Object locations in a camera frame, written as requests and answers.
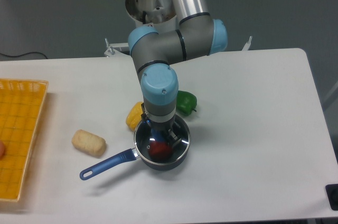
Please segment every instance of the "pot rim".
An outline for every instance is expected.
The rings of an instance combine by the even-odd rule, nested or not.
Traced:
[[[150,164],[153,164],[153,165],[167,166],[167,165],[171,165],[171,164],[173,164],[173,163],[176,163],[177,161],[179,161],[181,158],[183,158],[183,157],[186,155],[186,153],[188,152],[189,147],[190,147],[190,139],[191,139],[191,137],[190,137],[190,130],[189,130],[189,127],[188,127],[188,125],[186,124],[186,122],[184,121],[183,118],[181,118],[181,117],[178,116],[178,115],[175,115],[175,120],[176,120],[176,118],[178,118],[179,120],[181,120],[180,123],[182,123],[183,126],[185,126],[185,128],[186,128],[186,130],[187,130],[188,144],[187,144],[186,149],[184,150],[184,152],[183,152],[183,153],[182,153],[175,161],[173,161],[173,162],[168,162],[168,163],[158,163],[158,162],[153,162],[153,161],[147,159],[146,157],[144,157],[144,156],[141,154],[141,152],[139,151],[139,149],[138,149],[138,147],[137,147],[137,144],[136,144],[136,132],[137,132],[139,126],[140,126],[143,122],[140,121],[140,122],[138,123],[138,125],[136,126],[135,131],[134,131],[134,145],[135,145],[135,149],[136,149],[137,154],[142,158],[143,161],[145,161],[145,162],[147,162],[147,163],[150,163]]]

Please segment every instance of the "cooking pot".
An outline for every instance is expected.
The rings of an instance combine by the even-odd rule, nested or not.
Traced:
[[[187,155],[190,146],[190,132],[187,124],[178,115],[175,115],[172,131],[178,137],[178,140],[176,140],[172,147],[171,156],[162,161],[154,161],[149,155],[149,148],[152,145],[152,141],[156,139],[153,137],[149,123],[141,121],[135,128],[134,148],[125,150],[81,171],[80,178],[82,180],[90,179],[118,164],[135,161],[138,158],[141,158],[146,165],[155,170],[164,171],[177,167],[184,161]]]

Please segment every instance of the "yellow basket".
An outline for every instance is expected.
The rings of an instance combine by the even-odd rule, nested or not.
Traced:
[[[0,200],[18,201],[48,81],[0,79]]]

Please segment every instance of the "red fruit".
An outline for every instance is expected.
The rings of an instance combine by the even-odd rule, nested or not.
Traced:
[[[155,162],[166,161],[173,154],[173,149],[167,142],[151,141],[149,146],[148,154]]]

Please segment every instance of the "green bell pepper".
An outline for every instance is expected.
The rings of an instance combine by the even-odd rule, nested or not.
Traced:
[[[197,97],[192,93],[180,91],[177,93],[176,109],[183,115],[188,116],[192,111],[196,111]]]

